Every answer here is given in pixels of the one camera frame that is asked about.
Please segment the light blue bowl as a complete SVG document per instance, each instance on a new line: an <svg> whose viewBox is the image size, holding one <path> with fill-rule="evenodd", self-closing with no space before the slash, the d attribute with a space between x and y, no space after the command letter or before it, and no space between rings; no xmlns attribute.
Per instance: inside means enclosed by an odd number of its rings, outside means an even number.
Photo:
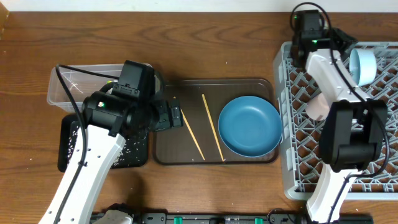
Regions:
<svg viewBox="0 0 398 224"><path fill-rule="evenodd" d="M349 56L349 72L358 86L371 84L377 72L377 62L373 51L353 49Z"/></svg>

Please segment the pink cup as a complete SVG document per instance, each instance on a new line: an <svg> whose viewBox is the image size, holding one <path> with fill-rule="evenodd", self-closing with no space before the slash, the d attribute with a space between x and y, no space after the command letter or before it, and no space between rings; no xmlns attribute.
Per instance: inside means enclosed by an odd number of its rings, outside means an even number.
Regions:
<svg viewBox="0 0 398 224"><path fill-rule="evenodd" d="M320 93L308 102L305 111L309 118L316 121L321 121L328 116L330 105L327 102L324 94Z"/></svg>

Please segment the dark blue plate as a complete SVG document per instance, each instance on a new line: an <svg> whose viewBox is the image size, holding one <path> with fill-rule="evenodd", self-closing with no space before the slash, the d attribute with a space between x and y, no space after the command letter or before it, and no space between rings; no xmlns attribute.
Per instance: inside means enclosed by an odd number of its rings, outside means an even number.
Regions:
<svg viewBox="0 0 398 224"><path fill-rule="evenodd" d="M276 107L258 96L240 96L227 103L218 118L224 145L243 157L261 157L282 139L282 120Z"/></svg>

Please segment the pile of white rice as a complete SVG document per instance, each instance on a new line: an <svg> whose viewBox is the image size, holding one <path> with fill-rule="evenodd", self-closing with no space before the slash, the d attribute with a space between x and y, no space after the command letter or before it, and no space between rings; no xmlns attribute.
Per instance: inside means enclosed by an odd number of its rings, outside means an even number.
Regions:
<svg viewBox="0 0 398 224"><path fill-rule="evenodd" d="M70 159L72 158L73 151L76 146L76 141L78 137L78 133L80 131L80 127L77 126L75 128L71 128L70 135L68 138L67 144L67 164L69 164Z"/></svg>

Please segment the grey dishwasher rack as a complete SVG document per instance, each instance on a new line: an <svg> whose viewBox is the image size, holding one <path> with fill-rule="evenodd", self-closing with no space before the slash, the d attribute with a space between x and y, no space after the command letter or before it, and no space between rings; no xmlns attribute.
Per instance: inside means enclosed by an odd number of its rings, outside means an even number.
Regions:
<svg viewBox="0 0 398 224"><path fill-rule="evenodd" d="M283 125L280 155L285 195L306 200L315 190L322 162L318 140L324 123L305 112L310 99L320 90L315 81L292 64L290 42L284 42L273 67L275 92ZM348 200L397 200L397 42L360 42L357 48L372 50L377 62L375 80L362 89L375 100L386 102L389 162L373 179L357 179Z"/></svg>

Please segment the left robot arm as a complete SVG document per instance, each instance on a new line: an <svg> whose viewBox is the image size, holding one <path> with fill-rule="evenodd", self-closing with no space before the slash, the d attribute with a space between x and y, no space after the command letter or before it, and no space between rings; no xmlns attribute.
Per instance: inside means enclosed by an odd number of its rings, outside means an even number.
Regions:
<svg viewBox="0 0 398 224"><path fill-rule="evenodd" d="M72 158L41 223L89 223L106 176L129 135L183 125L180 103L96 91L83 102Z"/></svg>

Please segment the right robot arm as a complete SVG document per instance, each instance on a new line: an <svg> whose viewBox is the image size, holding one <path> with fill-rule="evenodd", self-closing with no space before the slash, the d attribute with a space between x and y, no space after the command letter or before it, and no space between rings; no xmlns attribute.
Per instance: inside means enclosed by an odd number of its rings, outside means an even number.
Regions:
<svg viewBox="0 0 398 224"><path fill-rule="evenodd" d="M318 142L323 168L312 196L307 200L308 223L338 221L340 208L354 181L388 142L387 107L361 91L345 68L336 46L333 28L294 27L291 55L315 80L320 102L307 108L309 117L324 120Z"/></svg>

